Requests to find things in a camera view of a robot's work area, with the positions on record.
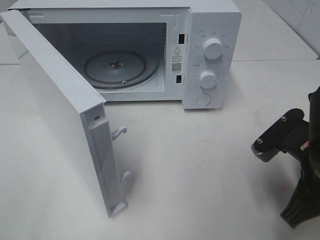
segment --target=control panel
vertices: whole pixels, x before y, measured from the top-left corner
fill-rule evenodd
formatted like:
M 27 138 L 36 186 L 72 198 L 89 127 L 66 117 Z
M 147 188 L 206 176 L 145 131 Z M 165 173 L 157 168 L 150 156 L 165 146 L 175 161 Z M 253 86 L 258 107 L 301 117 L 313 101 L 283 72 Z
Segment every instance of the control panel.
M 182 98 L 185 109 L 222 106 L 241 16 L 240 12 L 193 13 Z

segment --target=sticker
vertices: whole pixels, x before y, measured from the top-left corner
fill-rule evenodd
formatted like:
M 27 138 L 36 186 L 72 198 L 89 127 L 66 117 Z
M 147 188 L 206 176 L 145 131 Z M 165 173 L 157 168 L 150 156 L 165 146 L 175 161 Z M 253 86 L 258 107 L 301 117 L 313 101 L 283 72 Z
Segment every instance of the sticker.
M 171 47 L 171 72 L 179 74 L 182 72 L 182 63 L 184 57 L 184 47 L 172 45 Z

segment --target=warning label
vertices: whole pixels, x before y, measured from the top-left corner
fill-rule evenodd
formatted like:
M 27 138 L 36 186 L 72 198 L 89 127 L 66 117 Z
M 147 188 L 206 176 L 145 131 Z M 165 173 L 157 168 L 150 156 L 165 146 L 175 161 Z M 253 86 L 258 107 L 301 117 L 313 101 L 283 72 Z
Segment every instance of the warning label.
M 172 72 L 177 74 L 182 71 L 183 49 L 181 46 L 172 46 Z

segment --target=power knob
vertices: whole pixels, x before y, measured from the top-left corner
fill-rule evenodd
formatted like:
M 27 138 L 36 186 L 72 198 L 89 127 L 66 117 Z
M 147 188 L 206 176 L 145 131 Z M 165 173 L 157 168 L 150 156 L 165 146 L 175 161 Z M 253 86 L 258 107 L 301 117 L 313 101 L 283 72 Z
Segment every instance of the power knob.
M 223 43 L 216 37 L 206 40 L 203 44 L 203 52 L 208 59 L 217 59 L 223 50 Z
M 199 76 L 199 83 L 203 89 L 212 89 L 217 85 L 217 76 L 213 71 L 204 71 Z

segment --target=black mount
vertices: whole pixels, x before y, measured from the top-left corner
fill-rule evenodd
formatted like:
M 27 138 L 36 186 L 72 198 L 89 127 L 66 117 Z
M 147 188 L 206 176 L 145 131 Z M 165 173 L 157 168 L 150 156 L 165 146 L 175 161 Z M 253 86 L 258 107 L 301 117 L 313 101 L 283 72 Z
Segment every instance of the black mount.
M 251 145 L 263 162 L 269 162 L 281 151 L 301 164 L 301 178 L 280 214 L 292 228 L 320 216 L 320 88 L 309 99 L 310 123 L 303 120 L 301 109 L 291 109 Z

